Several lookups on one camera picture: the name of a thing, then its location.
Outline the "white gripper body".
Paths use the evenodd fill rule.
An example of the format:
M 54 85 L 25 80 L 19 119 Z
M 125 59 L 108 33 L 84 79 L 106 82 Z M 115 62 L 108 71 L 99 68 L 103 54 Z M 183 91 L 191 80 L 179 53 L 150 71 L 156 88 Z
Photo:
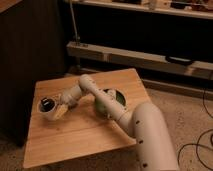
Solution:
M 69 107 L 77 105 L 78 100 L 83 96 L 83 91 L 79 85 L 75 85 L 69 89 L 64 90 L 60 96 L 60 102 L 66 104 Z

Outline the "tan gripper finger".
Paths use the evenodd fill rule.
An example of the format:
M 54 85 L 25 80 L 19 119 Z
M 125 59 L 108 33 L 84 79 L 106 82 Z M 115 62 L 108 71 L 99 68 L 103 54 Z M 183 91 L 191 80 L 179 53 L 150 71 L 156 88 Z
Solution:
M 54 119 L 60 119 L 68 111 L 68 106 L 66 104 L 59 105 L 54 113 Z
M 55 103 L 60 104 L 60 96 L 52 96 L 50 97 L 50 99 L 52 99 Z

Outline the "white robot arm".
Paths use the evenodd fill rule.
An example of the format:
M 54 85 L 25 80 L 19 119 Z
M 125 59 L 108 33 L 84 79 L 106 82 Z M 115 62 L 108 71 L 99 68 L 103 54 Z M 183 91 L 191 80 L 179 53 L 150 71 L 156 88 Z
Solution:
M 69 107 L 74 106 L 86 94 L 92 94 L 100 101 L 118 126 L 136 140 L 142 171 L 179 171 L 175 150 L 161 110 L 151 101 L 146 101 L 129 111 L 102 90 L 87 74 L 80 76 L 75 86 L 60 95 L 52 119 L 61 118 Z

